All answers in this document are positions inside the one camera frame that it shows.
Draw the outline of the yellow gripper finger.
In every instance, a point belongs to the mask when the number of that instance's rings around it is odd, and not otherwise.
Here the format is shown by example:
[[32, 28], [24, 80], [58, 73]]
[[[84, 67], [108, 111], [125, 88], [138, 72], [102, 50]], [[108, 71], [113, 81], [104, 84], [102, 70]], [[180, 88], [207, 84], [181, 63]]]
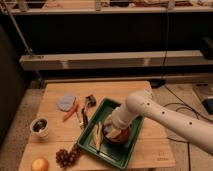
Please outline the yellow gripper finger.
[[106, 134], [108, 139], [114, 139], [121, 133], [120, 129], [113, 128], [109, 133]]

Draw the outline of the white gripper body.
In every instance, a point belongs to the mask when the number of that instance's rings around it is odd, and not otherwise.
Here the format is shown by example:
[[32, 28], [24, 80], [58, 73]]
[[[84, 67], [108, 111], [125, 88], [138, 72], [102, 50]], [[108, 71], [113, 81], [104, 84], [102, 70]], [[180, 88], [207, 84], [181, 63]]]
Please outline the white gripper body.
[[112, 111], [111, 120], [117, 129], [126, 129], [134, 120], [134, 115], [125, 105], [121, 105]]

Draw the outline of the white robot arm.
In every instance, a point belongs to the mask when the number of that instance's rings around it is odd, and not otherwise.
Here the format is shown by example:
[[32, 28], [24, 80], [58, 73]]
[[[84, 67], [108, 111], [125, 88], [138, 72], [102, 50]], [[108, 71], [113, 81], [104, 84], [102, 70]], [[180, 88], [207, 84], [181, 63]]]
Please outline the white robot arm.
[[112, 111], [107, 137], [119, 135], [138, 116], [158, 122], [213, 156], [213, 125], [159, 105], [146, 89], [131, 93]]

